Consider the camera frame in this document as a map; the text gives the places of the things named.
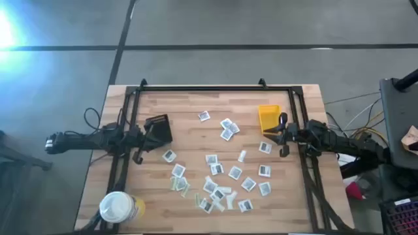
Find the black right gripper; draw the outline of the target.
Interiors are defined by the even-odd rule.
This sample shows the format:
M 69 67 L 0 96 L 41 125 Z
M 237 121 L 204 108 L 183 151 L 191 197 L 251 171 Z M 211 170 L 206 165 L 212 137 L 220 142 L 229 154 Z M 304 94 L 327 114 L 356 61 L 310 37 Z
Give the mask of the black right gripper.
M 299 129 L 296 123 L 287 124 L 287 114 L 281 113 L 278 118 L 279 124 L 276 127 L 265 129 L 266 133 L 278 133 L 283 131 L 283 134 L 273 137 L 273 141 L 282 146 L 280 150 L 280 157 L 286 157 L 289 155 L 289 146 L 288 142 L 297 142 L 302 144 L 310 143 L 310 130 L 309 129 Z

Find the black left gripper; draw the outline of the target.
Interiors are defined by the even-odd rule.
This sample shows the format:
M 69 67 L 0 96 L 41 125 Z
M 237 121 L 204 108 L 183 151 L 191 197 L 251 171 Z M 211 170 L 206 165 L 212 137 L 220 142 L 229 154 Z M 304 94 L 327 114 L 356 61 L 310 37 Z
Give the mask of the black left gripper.
M 142 163 L 142 153 L 150 152 L 161 146 L 160 142 L 147 142 L 148 136 L 163 136 L 165 134 L 165 117 L 155 116 L 148 118 L 144 124 L 143 133 L 138 125 L 129 129 L 129 147 L 138 148 L 133 155 L 135 163 Z

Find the black plastic basket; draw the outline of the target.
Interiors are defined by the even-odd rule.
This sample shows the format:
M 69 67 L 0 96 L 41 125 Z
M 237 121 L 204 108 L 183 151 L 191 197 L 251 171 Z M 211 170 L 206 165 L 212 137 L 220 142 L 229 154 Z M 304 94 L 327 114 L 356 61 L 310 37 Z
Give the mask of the black plastic basket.
M 159 115 L 165 117 L 165 134 L 163 136 L 148 136 L 147 142 L 160 142 L 161 145 L 172 142 L 172 134 L 170 129 L 169 117 L 167 114 Z

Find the yellow plastic basket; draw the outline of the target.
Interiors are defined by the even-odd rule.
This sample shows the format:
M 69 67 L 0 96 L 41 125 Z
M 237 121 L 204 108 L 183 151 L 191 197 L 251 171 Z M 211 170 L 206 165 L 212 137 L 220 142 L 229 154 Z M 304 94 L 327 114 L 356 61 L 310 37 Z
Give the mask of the yellow plastic basket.
M 265 130 L 275 128 L 280 124 L 279 116 L 281 114 L 281 108 L 278 105 L 259 105 L 259 123 L 261 132 Z

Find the yellow wipes canister white lid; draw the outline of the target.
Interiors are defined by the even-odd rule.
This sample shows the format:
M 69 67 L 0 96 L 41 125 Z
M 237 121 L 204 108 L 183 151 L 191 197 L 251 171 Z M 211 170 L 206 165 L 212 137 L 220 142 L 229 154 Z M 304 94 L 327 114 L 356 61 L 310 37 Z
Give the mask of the yellow wipes canister white lid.
M 108 223 L 126 223 L 141 218 L 146 211 L 145 202 L 122 191 L 108 193 L 99 204 L 99 214 Z

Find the black diagonal bar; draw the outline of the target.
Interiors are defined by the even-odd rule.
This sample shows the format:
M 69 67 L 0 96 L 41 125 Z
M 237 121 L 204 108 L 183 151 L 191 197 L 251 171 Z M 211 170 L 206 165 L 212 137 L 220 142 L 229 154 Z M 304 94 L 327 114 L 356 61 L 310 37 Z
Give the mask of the black diagonal bar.
M 377 158 L 359 158 L 340 167 L 342 178 L 350 178 L 376 169 L 379 165 L 390 164 L 388 160 Z

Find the red object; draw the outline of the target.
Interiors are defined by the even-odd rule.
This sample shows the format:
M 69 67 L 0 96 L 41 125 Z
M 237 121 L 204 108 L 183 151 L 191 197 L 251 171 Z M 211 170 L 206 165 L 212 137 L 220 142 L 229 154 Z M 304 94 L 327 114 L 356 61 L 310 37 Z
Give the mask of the red object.
M 355 198 L 357 200 L 363 199 L 361 189 L 355 182 L 351 182 L 348 184 L 348 186 L 346 187 L 346 193 L 351 198 Z

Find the grey cart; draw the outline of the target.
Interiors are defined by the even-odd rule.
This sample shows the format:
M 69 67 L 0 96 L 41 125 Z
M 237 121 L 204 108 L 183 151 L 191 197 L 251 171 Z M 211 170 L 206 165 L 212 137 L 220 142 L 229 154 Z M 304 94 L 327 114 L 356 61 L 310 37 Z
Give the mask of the grey cart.
M 411 126 L 418 129 L 418 83 L 398 91 L 395 82 L 379 81 L 391 162 L 399 168 L 418 170 L 418 155 L 406 150 L 401 142 Z

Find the black floor stand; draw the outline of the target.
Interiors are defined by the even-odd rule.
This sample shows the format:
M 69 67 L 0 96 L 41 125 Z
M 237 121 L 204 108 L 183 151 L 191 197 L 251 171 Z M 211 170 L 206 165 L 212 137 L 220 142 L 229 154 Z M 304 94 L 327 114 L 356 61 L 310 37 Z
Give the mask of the black floor stand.
M 53 165 L 51 162 L 43 161 L 30 155 L 24 155 L 23 153 L 20 153 L 19 151 L 7 146 L 6 134 L 3 131 L 0 131 L 0 157 L 31 166 L 38 166 L 44 171 L 50 170 Z

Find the brown cardboard piece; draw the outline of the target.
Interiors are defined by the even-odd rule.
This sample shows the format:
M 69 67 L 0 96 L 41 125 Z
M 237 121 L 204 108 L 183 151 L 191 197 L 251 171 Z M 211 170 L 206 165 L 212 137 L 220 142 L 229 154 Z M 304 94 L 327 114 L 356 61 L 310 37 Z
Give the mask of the brown cardboard piece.
M 418 155 L 418 129 L 414 125 L 402 137 L 401 143 L 405 150 Z

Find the black pole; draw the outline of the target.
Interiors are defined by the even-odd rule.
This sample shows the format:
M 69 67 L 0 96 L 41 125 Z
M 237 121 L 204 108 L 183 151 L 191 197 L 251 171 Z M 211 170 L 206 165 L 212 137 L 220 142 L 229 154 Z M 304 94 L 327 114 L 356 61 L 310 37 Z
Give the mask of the black pole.
M 409 73 L 402 79 L 394 80 L 394 88 L 400 92 L 403 92 L 413 84 L 418 82 L 418 69 L 415 69 L 413 72 Z

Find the black backlit keyboard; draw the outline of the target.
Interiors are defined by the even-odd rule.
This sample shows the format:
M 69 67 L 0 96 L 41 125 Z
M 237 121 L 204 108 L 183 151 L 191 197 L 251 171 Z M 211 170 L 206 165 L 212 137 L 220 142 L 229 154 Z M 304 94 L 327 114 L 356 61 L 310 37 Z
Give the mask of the black backlit keyboard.
M 418 195 L 379 204 L 384 235 L 418 235 Z

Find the black aluminium table frame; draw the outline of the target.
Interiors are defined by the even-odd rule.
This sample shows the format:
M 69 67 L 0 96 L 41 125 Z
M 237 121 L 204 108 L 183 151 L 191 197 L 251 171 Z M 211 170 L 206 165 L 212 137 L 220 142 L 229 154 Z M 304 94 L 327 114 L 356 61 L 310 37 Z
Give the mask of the black aluminium table frame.
M 173 141 L 169 146 L 177 157 L 175 163 L 185 166 L 184 176 L 191 185 L 185 198 L 170 189 L 173 164 L 163 159 L 165 148 L 143 154 L 143 162 L 129 163 L 125 190 L 145 202 L 146 211 L 141 218 L 120 225 L 121 233 L 272 233 L 309 232 L 312 218 L 306 202 L 297 145 L 290 143 L 290 153 L 282 158 L 279 146 L 270 154 L 259 151 L 264 140 L 259 125 L 258 106 L 280 106 L 290 120 L 303 123 L 307 119 L 326 121 L 327 115 L 317 85 L 269 85 L 216 87 L 147 86 L 138 96 L 137 123 L 147 118 L 167 114 Z M 200 121 L 199 114 L 208 111 L 210 119 Z M 221 121 L 229 118 L 240 129 L 229 141 L 220 137 L 224 130 Z M 244 162 L 238 161 L 246 150 Z M 205 177 L 210 174 L 205 156 L 216 154 L 225 170 L 238 165 L 242 178 L 250 177 L 264 182 L 258 175 L 260 165 L 271 166 L 269 182 L 272 191 L 262 196 L 258 188 L 247 192 L 240 180 L 227 173 L 214 176 L 214 181 L 231 187 L 237 200 L 250 199 L 253 209 L 242 213 L 238 207 L 220 212 L 206 213 L 195 206 L 195 193 L 201 198 Z

